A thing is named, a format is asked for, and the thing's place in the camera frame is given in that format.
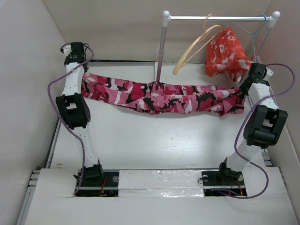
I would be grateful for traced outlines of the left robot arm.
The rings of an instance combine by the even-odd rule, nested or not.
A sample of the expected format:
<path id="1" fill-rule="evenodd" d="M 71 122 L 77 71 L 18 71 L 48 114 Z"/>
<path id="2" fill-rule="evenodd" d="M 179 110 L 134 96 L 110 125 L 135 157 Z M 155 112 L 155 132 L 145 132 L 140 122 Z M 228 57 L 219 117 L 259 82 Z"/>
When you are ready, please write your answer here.
<path id="1" fill-rule="evenodd" d="M 89 107 L 81 93 L 83 75 L 88 71 L 85 50 L 82 42 L 72 42 L 61 47 L 65 55 L 64 66 L 67 76 L 61 96 L 55 102 L 66 126 L 75 134 L 81 148 L 82 168 L 76 179 L 83 183 L 99 186 L 104 182 L 104 172 L 100 160 L 94 155 L 89 134 L 91 119 Z"/>

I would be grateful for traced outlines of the pink camouflage trousers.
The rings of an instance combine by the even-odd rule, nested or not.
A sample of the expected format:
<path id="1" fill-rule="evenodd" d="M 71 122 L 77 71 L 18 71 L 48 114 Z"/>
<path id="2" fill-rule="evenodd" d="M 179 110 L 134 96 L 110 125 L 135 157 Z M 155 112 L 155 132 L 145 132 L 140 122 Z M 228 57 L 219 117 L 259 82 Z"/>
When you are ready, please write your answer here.
<path id="1" fill-rule="evenodd" d="M 91 73 L 83 75 L 82 95 L 152 115 L 196 112 L 213 112 L 219 116 L 241 114 L 245 102 L 239 88 L 174 85 L 156 81 L 141 83 Z"/>

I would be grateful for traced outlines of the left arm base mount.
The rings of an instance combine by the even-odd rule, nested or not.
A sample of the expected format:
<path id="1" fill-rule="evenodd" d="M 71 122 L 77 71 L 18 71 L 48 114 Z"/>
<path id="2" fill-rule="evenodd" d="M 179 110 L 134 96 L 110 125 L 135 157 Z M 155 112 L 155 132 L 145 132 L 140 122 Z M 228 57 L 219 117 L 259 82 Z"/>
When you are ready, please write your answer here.
<path id="1" fill-rule="evenodd" d="M 104 170 L 99 163 L 83 167 L 77 174 L 74 195 L 77 197 L 117 197 L 119 196 L 119 170 Z"/>

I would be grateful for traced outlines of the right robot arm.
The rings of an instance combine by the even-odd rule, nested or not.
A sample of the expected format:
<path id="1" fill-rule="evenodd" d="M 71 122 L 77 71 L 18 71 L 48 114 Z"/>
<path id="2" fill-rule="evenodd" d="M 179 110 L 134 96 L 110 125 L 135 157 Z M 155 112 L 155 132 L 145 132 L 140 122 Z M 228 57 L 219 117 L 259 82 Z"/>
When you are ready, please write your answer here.
<path id="1" fill-rule="evenodd" d="M 270 84 L 265 79 L 266 76 L 266 65 L 252 63 L 248 77 L 240 86 L 242 93 L 251 95 L 257 103 L 250 109 L 238 132 L 243 134 L 241 144 L 237 146 L 239 138 L 236 137 L 235 152 L 219 166 L 217 180 L 223 185 L 238 180 L 244 167 L 259 149 L 274 146 L 282 133 L 288 113 L 280 110 L 272 99 L 274 96 L 270 92 Z"/>

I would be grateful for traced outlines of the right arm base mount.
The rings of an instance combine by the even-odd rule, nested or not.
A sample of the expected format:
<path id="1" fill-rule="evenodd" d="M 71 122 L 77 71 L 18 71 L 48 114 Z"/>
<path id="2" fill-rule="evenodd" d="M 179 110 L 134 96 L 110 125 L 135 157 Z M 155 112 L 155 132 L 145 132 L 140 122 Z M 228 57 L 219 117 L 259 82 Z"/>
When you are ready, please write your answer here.
<path id="1" fill-rule="evenodd" d="M 204 196 L 247 196 L 242 172 L 228 168 L 226 159 L 218 169 L 201 170 L 198 183 L 203 185 Z"/>

